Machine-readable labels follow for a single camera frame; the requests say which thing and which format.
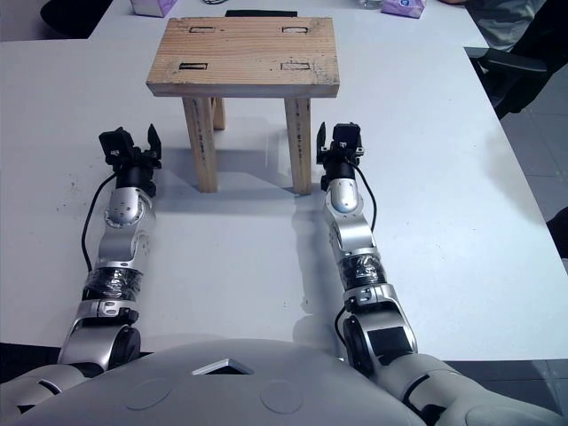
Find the black cable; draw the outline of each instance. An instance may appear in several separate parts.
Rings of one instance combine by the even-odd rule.
[[[371,191],[371,187],[369,186],[369,183],[367,182],[367,180],[365,179],[365,175],[363,174],[363,172],[361,171],[361,169],[359,168],[359,166],[357,164],[355,164],[354,162],[350,162],[349,160],[345,159],[345,162],[347,164],[349,164],[350,166],[352,166],[358,173],[359,176],[361,176],[361,180],[363,181],[363,184],[365,184],[365,188],[367,189],[367,191],[369,192],[369,195],[371,196],[371,201],[373,202],[373,222],[371,222],[371,232],[375,230],[375,222],[376,222],[376,200],[375,200],[375,195],[373,194],[373,191]]]
[[[339,319],[341,318],[341,316],[343,315],[344,312],[345,312],[345,306],[343,308],[341,308],[339,313],[337,313],[337,316],[335,317],[335,321],[334,321],[334,327],[335,327],[335,332],[337,333],[337,337],[339,337],[339,340],[341,340],[341,343],[343,343],[343,346],[346,346],[345,339],[343,339],[343,336],[339,332]]]
[[[116,178],[116,173],[113,173],[111,176],[103,180],[103,183],[100,184],[99,187],[97,188],[95,196],[92,197],[91,206],[89,207],[89,213],[87,214],[87,218],[85,219],[85,225],[83,226],[83,234],[81,235],[81,249],[83,250],[83,257],[85,258],[85,263],[87,264],[87,270],[89,270],[89,272],[92,271],[92,264],[91,260],[89,259],[89,253],[87,253],[87,247],[85,246],[85,238],[87,237],[87,228],[89,228],[89,222],[91,221],[92,211],[95,209],[95,204],[97,203],[97,199],[99,197],[100,192],[105,187],[105,185],[114,178]]]

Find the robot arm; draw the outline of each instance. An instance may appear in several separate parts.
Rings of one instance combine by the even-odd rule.
[[[318,133],[318,163],[326,174],[324,217],[342,279],[343,302],[350,317],[343,334],[352,366],[366,376],[381,365],[417,351],[414,332],[394,287],[387,282],[373,232],[363,216],[355,168],[364,153],[357,124],[338,124],[327,149],[325,124]]]
[[[386,280],[373,233],[363,216],[355,168],[364,153],[360,128],[337,124],[330,148],[325,124],[317,161],[326,174],[324,216],[350,316],[343,321],[352,367],[412,409],[428,425],[566,424],[549,410],[484,389],[429,355],[417,353],[414,332]]]
[[[151,198],[154,169],[161,167],[161,142],[148,130],[150,150],[141,152],[122,128],[99,137],[106,162],[113,166],[116,188],[105,213],[106,230],[83,300],[59,353],[59,363],[94,376],[139,356],[136,297],[146,270],[155,214]]]

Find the chair armrest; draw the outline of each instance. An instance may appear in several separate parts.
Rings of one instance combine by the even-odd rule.
[[[501,71],[526,77],[544,77],[548,72],[547,64],[540,59],[527,58],[497,49],[487,49],[486,54],[477,58],[476,61],[489,71]]]

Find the gray floor tile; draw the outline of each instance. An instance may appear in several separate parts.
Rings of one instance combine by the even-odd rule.
[[[560,177],[527,176],[526,180],[545,220],[568,206],[568,184]]]
[[[481,382],[487,390],[561,413],[552,385],[546,380]]]
[[[448,361],[476,382],[542,380],[549,377],[546,361]]]
[[[533,119],[558,168],[568,176],[568,115],[534,114]]]
[[[525,175],[556,176],[560,170],[530,114],[508,114],[501,126]]]
[[[559,89],[556,80],[548,82],[528,109],[537,114],[568,114],[568,89]]]
[[[555,389],[560,410],[564,416],[568,417],[568,379],[556,380]]]
[[[547,364],[553,379],[568,379],[568,359],[549,359]]]
[[[552,79],[556,79],[564,83],[564,87],[568,87],[568,65],[564,65],[564,67],[556,71],[556,73],[552,76],[550,80]]]

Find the black tape wrap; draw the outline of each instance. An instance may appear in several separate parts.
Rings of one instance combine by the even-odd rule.
[[[387,282],[381,259],[375,255],[346,257],[338,267],[345,290]]]
[[[113,298],[136,301],[142,273],[126,268],[98,268],[89,273],[83,300]]]

